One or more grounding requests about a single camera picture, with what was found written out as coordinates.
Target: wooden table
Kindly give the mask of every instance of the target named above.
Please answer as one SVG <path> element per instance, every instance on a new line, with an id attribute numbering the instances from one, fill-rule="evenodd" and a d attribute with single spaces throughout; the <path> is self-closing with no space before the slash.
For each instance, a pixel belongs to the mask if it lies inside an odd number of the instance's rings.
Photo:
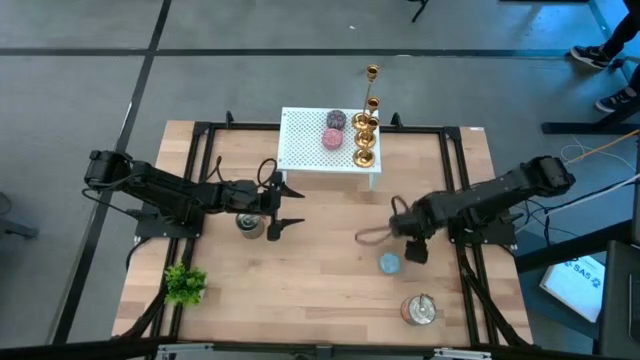
<path id="1" fill-rule="evenodd" d="M 193 126 L 187 121 L 167 123 L 158 168 L 182 176 Z M 461 128 L 461 132 L 471 182 L 493 178 L 484 130 Z M 411 202 L 445 189 L 436 135 L 382 134 L 381 141 L 385 165 L 375 192 L 368 191 L 364 175 L 291 173 L 287 184 L 306 199 L 283 198 L 280 217 L 306 221 L 288 227 L 277 242 L 268 242 L 266 234 L 257 240 L 243 238 L 234 215 L 207 216 L 193 266 L 207 271 L 208 287 L 200 305 L 185 309 L 179 338 L 468 346 L 460 275 L 446 230 L 428 241 L 426 265 L 404 262 L 396 276 L 384 275 L 377 259 L 386 251 L 402 255 L 404 241 L 369 248 L 353 240 L 357 230 L 387 223 L 393 195 Z M 258 165 L 276 157 L 277 147 L 277 131 L 217 130 L 211 159 L 223 157 L 225 179 L 255 179 Z M 449 152 L 454 156 L 453 144 Z M 153 239 L 133 256 L 114 334 L 126 331 L 157 293 L 167 244 L 167 239 Z M 513 258 L 497 246 L 483 246 L 483 251 L 493 300 L 518 334 L 531 341 Z M 420 293 L 435 299 L 437 320 L 428 326 L 410 326 L 400 318 L 400 304 Z M 480 338 L 486 341 L 477 299 L 475 310 Z M 162 334 L 168 333 L 171 314 L 168 307 Z"/>

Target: shoe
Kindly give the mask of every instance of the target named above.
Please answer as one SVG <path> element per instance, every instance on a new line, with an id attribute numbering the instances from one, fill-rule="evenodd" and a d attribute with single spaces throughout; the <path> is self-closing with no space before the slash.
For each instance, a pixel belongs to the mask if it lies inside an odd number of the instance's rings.
<path id="1" fill-rule="evenodd" d="M 611 62 L 599 46 L 574 46 L 569 53 L 574 59 L 598 69 L 606 68 Z"/>
<path id="2" fill-rule="evenodd" d="M 596 109 L 602 112 L 612 113 L 616 111 L 623 104 L 626 104 L 629 101 L 631 101 L 633 98 L 636 97 L 636 95 L 637 95 L 636 92 L 633 91 L 632 88 L 627 87 L 609 97 L 596 101 L 595 106 L 596 106 Z"/>

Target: can lid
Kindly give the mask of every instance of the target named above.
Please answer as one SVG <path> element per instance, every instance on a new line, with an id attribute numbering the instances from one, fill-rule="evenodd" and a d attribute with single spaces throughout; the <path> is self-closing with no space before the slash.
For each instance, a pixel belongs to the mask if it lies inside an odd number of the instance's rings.
<path id="1" fill-rule="evenodd" d="M 242 230 L 251 230 L 260 222 L 260 215 L 238 214 L 236 216 L 236 224 Z"/>
<path id="2" fill-rule="evenodd" d="M 409 314 L 418 324 L 430 324 L 436 318 L 436 305 L 427 295 L 419 295 L 411 299 Z"/>
<path id="3" fill-rule="evenodd" d="M 400 271 L 400 257 L 394 253 L 385 253 L 378 259 L 380 270 L 387 275 Z"/>

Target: white table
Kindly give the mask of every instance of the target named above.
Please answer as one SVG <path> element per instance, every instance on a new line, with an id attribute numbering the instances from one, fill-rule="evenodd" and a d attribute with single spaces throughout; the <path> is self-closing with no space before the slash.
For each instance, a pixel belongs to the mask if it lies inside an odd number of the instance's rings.
<path id="1" fill-rule="evenodd" d="M 368 168 L 359 167 L 353 162 L 353 153 L 358 147 L 355 143 L 357 131 L 351 125 L 351 117 L 362 109 L 337 109 L 347 115 L 347 123 L 342 130 L 342 146 L 333 151 L 322 145 L 322 133 L 327 129 L 327 113 L 331 110 L 336 109 L 282 108 L 278 169 L 282 170 L 284 180 L 287 171 L 367 174 L 369 189 L 375 189 L 378 175 L 382 173 L 380 129 L 374 132 L 376 143 L 371 148 L 375 154 L 375 164 Z"/>

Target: golden candle holder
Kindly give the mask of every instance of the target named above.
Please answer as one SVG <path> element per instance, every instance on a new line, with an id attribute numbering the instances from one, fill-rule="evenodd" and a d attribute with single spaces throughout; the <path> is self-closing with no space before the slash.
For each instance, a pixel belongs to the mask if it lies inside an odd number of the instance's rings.
<path id="1" fill-rule="evenodd" d="M 371 93 L 371 86 L 373 85 L 373 81 L 376 79 L 376 77 L 378 77 L 379 70 L 380 68 L 378 67 L 378 65 L 367 66 L 367 81 L 369 82 L 369 85 L 367 86 L 367 94 L 364 97 L 364 106 L 362 107 L 362 112 L 356 113 L 351 118 L 353 127 L 358 131 L 362 131 L 367 127 L 367 120 L 369 116 L 373 116 L 373 111 L 375 111 L 375 109 L 377 109 L 380 105 L 380 101 L 378 100 L 378 98 L 369 97 L 369 94 Z M 372 104 L 370 104 L 370 101 L 374 101 L 373 111 L 371 111 Z M 370 112 L 368 114 L 369 116 L 367 116 L 366 112 L 367 107 L 370 109 Z"/>
<path id="2" fill-rule="evenodd" d="M 373 133 L 380 124 L 378 118 L 367 115 L 365 129 L 358 131 L 355 137 L 358 150 L 353 153 L 353 162 L 360 167 L 371 167 L 376 162 L 376 156 L 371 148 L 376 143 L 376 135 Z"/>

